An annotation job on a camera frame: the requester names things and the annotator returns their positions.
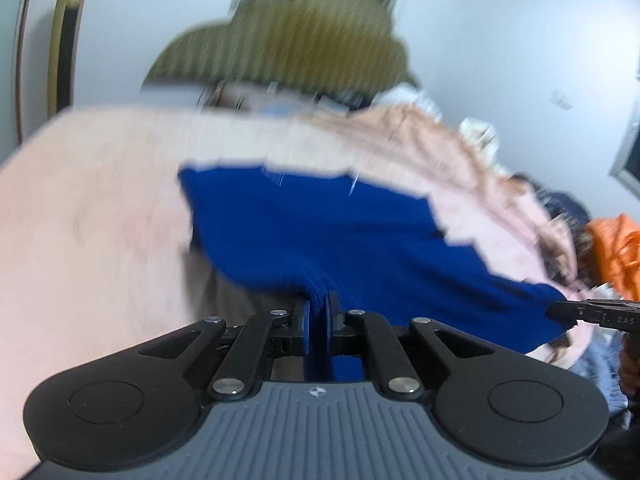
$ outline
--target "finger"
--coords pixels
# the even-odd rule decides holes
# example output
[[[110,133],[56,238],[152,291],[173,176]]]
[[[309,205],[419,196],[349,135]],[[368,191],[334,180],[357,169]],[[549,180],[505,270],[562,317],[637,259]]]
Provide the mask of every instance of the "finger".
[[[628,388],[640,388],[640,376],[637,374],[630,374],[620,368],[618,371],[620,380],[625,383]]]
[[[620,368],[622,368],[628,374],[640,375],[638,360],[632,359],[626,351],[620,352]]]
[[[620,391],[625,394],[627,397],[635,397],[636,395],[636,389],[635,388],[629,388],[628,386],[626,386],[625,383],[623,383],[622,381],[620,381],[618,383],[618,386],[620,386]]]

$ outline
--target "door handle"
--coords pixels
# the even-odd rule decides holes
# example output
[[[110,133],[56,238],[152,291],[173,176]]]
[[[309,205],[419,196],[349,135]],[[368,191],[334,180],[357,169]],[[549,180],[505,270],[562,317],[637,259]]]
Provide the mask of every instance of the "door handle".
[[[84,0],[57,0],[53,13],[47,75],[47,115],[71,106],[74,63]]]

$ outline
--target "pink fabric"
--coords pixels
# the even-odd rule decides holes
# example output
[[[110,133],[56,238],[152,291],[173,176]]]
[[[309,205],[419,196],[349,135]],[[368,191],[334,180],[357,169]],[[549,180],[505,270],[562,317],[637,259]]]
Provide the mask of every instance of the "pink fabric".
[[[548,281],[536,249],[544,212],[481,171],[454,134],[408,108],[314,121],[77,111],[1,168],[0,480],[36,463],[21,415],[39,382],[205,313],[210,269],[188,256],[190,215],[176,180],[186,160],[351,171],[428,196],[449,240],[474,243],[493,272]]]

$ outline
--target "human hand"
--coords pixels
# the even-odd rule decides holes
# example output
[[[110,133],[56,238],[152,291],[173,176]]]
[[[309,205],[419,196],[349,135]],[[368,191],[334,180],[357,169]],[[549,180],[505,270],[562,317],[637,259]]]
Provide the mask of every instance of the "human hand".
[[[620,352],[620,391],[629,399],[640,393],[640,366],[638,359],[633,359],[628,352],[628,336],[622,338],[623,348]]]

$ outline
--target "folded clothing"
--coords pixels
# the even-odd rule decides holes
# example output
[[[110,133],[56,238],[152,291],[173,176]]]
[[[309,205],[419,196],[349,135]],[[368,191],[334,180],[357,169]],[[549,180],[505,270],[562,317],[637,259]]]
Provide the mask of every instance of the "folded clothing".
[[[320,361],[328,356],[314,320],[329,290],[345,310],[379,312],[398,325],[431,317],[518,352],[571,327],[545,317],[564,299],[558,290],[494,276],[473,247],[447,245],[424,199],[348,176],[264,168],[185,169],[180,180],[215,267],[247,288],[309,298]]]

